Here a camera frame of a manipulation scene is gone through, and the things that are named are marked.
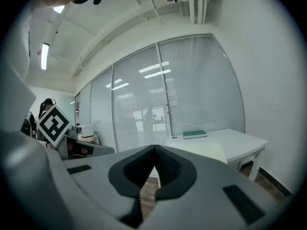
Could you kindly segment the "glass partition with blinds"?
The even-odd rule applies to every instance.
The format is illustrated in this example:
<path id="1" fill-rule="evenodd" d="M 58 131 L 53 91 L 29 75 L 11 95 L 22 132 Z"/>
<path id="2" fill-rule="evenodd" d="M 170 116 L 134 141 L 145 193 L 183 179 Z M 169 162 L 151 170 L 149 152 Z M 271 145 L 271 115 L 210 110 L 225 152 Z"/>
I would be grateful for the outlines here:
<path id="1" fill-rule="evenodd" d="M 203 130 L 245 131 L 234 70 L 212 35 L 160 42 L 112 64 L 76 97 L 76 122 L 125 151 Z"/>

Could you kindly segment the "white printer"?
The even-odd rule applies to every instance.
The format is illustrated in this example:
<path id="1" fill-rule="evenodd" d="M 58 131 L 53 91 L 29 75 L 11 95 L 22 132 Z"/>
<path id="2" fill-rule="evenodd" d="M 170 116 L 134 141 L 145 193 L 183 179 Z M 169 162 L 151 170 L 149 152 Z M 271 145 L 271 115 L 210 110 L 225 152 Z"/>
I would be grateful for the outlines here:
<path id="1" fill-rule="evenodd" d="M 80 126 L 80 135 L 84 138 L 91 137 L 94 135 L 93 125 L 82 125 Z"/>

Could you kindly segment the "green book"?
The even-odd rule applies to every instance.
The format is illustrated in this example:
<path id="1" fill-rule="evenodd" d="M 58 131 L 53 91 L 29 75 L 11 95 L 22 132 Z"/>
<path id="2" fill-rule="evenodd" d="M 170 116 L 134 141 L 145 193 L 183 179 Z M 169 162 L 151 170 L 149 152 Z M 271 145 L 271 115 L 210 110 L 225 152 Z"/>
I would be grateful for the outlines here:
<path id="1" fill-rule="evenodd" d="M 204 130 L 186 131 L 183 132 L 184 139 L 203 138 L 207 137 L 207 133 Z"/>

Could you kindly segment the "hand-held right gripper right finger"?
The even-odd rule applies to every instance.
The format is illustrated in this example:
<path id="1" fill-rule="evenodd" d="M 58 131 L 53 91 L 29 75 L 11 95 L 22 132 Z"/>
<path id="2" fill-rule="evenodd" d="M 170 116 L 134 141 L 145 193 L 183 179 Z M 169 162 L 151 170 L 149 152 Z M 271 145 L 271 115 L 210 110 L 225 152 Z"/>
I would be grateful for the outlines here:
<path id="1" fill-rule="evenodd" d="M 260 185 L 215 159 L 168 147 L 191 162 L 196 180 L 182 196 L 159 200 L 142 230 L 274 229 L 292 198 L 282 203 Z"/>

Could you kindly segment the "white ceiling pipes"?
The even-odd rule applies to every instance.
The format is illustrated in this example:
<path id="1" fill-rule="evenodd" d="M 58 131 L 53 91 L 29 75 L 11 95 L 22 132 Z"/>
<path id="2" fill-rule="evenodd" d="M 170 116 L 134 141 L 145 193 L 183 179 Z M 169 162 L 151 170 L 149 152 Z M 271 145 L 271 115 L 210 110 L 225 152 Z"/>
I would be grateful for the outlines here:
<path id="1" fill-rule="evenodd" d="M 181 16 L 189 17 L 192 24 L 205 24 L 210 0 L 178 0 Z"/>

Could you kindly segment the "long ceiling light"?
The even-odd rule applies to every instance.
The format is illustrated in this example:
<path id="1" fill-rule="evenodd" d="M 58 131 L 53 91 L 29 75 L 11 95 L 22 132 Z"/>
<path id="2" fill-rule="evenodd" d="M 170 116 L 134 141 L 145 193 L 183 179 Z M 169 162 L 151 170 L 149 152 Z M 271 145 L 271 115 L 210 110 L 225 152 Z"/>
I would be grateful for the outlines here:
<path id="1" fill-rule="evenodd" d="M 42 50 L 41 50 L 41 69 L 42 70 L 47 69 L 49 47 L 50 45 L 47 43 L 42 44 Z"/>

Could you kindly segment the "person's white shirt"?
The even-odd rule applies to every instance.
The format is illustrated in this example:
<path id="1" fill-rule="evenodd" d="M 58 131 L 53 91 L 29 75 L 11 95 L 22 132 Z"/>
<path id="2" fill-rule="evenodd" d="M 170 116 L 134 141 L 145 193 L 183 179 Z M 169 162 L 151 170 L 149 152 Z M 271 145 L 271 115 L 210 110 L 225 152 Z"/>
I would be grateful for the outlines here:
<path id="1" fill-rule="evenodd" d="M 30 59 L 32 10 L 26 5 L 17 16 L 0 46 L 0 131 L 17 132 L 36 96 L 25 78 Z"/>

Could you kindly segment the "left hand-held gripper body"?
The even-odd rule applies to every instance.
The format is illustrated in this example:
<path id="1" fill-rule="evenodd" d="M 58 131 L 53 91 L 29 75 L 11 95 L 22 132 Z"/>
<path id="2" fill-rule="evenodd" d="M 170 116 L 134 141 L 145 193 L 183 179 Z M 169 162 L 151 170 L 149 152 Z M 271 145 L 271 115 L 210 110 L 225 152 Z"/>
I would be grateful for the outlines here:
<path id="1" fill-rule="evenodd" d="M 72 123 L 56 104 L 37 123 L 38 130 L 54 148 L 58 146 L 66 131 L 71 127 Z"/>

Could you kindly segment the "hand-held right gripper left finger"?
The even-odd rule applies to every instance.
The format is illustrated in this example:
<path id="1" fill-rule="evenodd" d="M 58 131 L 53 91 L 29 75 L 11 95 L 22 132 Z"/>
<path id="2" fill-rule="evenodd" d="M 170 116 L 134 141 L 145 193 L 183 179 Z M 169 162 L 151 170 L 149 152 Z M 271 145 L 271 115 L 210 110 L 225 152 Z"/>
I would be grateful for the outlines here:
<path id="1" fill-rule="evenodd" d="M 140 191 L 153 169 L 153 145 L 64 164 L 87 199 L 81 213 L 101 229 L 155 229 L 153 215 L 143 219 Z"/>

